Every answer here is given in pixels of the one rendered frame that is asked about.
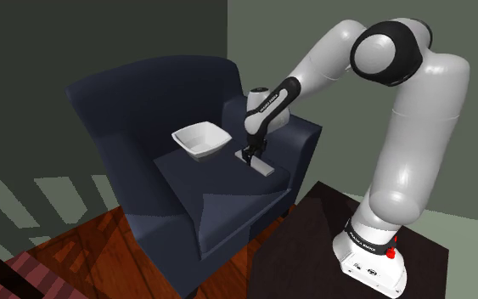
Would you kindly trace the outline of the grey remote control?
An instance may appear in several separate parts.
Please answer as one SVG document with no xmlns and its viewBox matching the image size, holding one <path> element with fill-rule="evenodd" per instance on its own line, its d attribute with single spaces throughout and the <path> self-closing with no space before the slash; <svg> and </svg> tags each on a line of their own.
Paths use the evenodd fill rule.
<svg viewBox="0 0 478 299">
<path fill-rule="evenodd" d="M 264 177 L 268 177 L 274 172 L 274 168 L 268 165 L 263 160 L 259 159 L 257 156 L 252 156 L 249 166 L 259 172 Z"/>
</svg>

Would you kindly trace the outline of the white square bowl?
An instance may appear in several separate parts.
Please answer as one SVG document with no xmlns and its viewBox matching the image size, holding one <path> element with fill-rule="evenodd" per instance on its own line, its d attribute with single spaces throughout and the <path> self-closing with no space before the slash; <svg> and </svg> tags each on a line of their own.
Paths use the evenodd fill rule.
<svg viewBox="0 0 478 299">
<path fill-rule="evenodd" d="M 172 133 L 172 139 L 197 162 L 216 155 L 231 139 L 231 135 L 209 122 L 198 122 Z"/>
</svg>

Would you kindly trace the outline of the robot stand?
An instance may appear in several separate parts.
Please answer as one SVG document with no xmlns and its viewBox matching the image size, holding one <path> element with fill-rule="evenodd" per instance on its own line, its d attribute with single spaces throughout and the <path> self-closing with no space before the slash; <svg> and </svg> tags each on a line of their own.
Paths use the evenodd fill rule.
<svg viewBox="0 0 478 299">
<path fill-rule="evenodd" d="M 389 299 L 343 274 L 332 249 L 358 203 L 318 182 L 253 256 L 247 299 Z M 403 227 L 397 247 L 407 268 L 399 299 L 446 299 L 448 250 Z"/>
</svg>

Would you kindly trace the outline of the striped red rug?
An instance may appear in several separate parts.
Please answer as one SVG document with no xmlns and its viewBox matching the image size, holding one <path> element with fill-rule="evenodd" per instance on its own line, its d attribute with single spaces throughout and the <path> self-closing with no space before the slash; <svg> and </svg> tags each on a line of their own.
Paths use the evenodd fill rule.
<svg viewBox="0 0 478 299">
<path fill-rule="evenodd" d="M 2 262 L 0 299 L 88 299 L 25 251 Z"/>
</svg>

